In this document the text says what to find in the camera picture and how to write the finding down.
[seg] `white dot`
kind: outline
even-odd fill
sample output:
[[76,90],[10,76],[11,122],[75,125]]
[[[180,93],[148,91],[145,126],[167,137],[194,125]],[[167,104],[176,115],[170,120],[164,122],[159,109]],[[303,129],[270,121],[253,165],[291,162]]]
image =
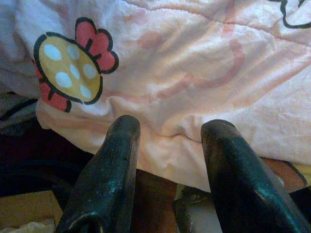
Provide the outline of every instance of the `white dot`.
[[79,70],[78,70],[77,67],[75,67],[73,64],[70,65],[70,71],[71,71],[71,73],[74,75],[74,77],[75,77],[76,79],[79,79],[79,78],[80,78]]
[[67,52],[73,60],[78,60],[80,57],[79,49],[76,45],[68,45]]
[[90,90],[83,86],[83,85],[80,85],[80,91],[81,91],[81,94],[85,97],[85,98],[90,98],[91,97],[91,92]]
[[58,72],[55,76],[56,82],[61,87],[69,88],[72,86],[70,76],[64,72]]
[[55,61],[62,60],[62,54],[60,53],[58,48],[55,47],[54,45],[50,45],[50,44],[45,45],[44,52],[52,60],[55,60]]
[[83,65],[83,73],[89,79],[94,79],[96,77],[97,71],[94,66],[90,64]]

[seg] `cartoon print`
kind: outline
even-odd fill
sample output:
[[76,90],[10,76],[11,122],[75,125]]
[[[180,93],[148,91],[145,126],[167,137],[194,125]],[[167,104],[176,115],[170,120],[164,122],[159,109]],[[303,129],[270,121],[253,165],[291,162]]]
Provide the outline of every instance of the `cartoon print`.
[[42,99],[64,112],[71,110],[71,101],[95,103],[103,90],[102,74],[119,65],[112,46],[110,33],[85,17],[76,21],[75,40],[53,32],[41,35],[34,58]]
[[287,28],[311,28],[311,0],[269,0],[281,2],[283,23]]

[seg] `dark green object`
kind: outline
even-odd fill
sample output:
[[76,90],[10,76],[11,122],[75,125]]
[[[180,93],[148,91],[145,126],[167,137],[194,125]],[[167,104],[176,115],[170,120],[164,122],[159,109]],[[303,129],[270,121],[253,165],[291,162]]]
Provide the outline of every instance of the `dark green object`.
[[81,172],[56,233],[130,231],[140,124],[119,117],[97,154]]
[[311,233],[311,226],[234,125],[202,126],[202,146],[223,233]]

